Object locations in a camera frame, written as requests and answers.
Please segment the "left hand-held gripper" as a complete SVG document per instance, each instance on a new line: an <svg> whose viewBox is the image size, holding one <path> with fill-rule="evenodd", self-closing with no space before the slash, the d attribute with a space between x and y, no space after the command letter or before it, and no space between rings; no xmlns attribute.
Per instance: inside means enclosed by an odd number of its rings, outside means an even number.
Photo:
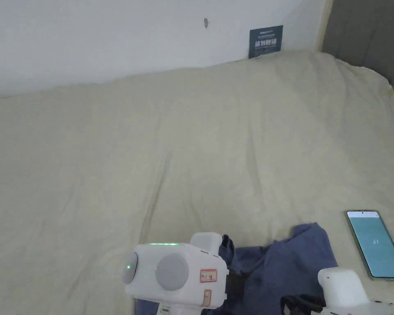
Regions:
<svg viewBox="0 0 394 315"><path fill-rule="evenodd" d="M126 259L126 294L158 303L159 315L199 315L241 298L246 277L228 268L221 243L220 234L204 232L189 243L137 245Z"/></svg>

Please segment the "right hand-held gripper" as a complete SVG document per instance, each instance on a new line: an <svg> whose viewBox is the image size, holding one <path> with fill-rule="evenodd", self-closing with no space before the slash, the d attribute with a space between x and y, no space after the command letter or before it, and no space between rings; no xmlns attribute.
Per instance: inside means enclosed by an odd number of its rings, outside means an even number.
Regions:
<svg viewBox="0 0 394 315"><path fill-rule="evenodd" d="M318 315L394 315L394 304L369 300L358 275L334 267L318 272L323 297L308 294L282 297L282 312L319 312Z"/></svg>

